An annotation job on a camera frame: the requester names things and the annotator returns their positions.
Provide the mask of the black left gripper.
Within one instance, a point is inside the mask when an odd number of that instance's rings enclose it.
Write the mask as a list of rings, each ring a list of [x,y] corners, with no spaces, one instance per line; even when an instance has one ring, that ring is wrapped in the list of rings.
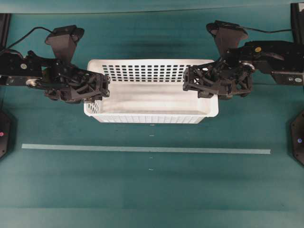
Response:
[[[53,101],[67,104],[94,103],[102,100],[102,95],[110,94],[108,76],[79,69],[58,59],[43,70],[43,75],[44,94]],[[73,91],[82,98],[77,98]]]

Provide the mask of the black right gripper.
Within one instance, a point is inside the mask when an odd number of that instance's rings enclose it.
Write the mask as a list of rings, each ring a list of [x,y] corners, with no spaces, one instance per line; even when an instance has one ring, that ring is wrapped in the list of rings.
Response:
[[[183,72],[183,90],[197,91],[198,98],[207,99],[213,95],[222,100],[247,96],[252,91],[255,67],[240,60],[240,54],[241,49],[231,48],[216,62],[187,67]]]

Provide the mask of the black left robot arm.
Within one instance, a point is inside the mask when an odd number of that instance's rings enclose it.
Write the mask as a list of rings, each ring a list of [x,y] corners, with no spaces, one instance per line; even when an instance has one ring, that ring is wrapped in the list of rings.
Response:
[[[33,51],[23,57],[18,51],[0,52],[1,86],[27,86],[42,90],[54,101],[93,103],[109,97],[107,75],[80,69],[57,58],[42,58]]]

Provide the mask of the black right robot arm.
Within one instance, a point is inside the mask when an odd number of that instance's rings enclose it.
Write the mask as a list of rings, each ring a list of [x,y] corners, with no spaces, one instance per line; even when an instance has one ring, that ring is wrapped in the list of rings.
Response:
[[[270,75],[278,85],[303,86],[304,47],[287,41],[251,41],[229,48],[214,62],[193,65],[183,73],[183,90],[198,98],[245,97],[253,90],[252,74]]]

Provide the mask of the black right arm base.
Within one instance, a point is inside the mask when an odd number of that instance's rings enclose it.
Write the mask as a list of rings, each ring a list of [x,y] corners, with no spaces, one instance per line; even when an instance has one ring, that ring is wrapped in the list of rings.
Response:
[[[292,155],[303,166],[304,165],[304,112],[302,111],[290,123]]]

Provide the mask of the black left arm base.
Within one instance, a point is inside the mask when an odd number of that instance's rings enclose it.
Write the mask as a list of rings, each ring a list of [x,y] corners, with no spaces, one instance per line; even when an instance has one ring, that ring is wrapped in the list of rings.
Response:
[[[8,111],[0,111],[0,160],[13,152],[16,143],[17,119]]]

